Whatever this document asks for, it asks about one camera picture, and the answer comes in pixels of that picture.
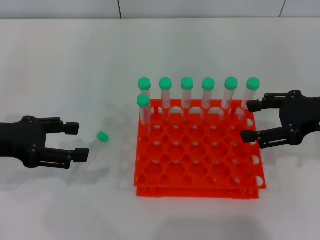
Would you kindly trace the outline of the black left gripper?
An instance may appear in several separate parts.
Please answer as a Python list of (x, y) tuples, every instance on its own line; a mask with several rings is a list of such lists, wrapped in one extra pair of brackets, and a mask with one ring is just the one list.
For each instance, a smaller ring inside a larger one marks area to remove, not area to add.
[(71, 162), (86, 163), (88, 148), (64, 150), (45, 148), (46, 133), (77, 135), (80, 124), (64, 123), (60, 117), (24, 116), (20, 121), (0, 124), (0, 156), (20, 160), (27, 168), (69, 169)]

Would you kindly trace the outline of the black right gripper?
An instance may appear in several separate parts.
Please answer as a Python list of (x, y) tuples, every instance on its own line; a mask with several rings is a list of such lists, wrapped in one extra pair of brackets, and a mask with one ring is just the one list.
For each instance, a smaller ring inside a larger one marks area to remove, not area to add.
[(288, 93), (265, 93), (262, 100), (249, 100), (249, 112), (279, 109), (282, 127), (267, 130), (243, 130), (244, 143), (257, 142), (261, 149), (282, 145), (296, 146), (304, 137), (320, 130), (320, 98), (304, 96), (299, 90)]

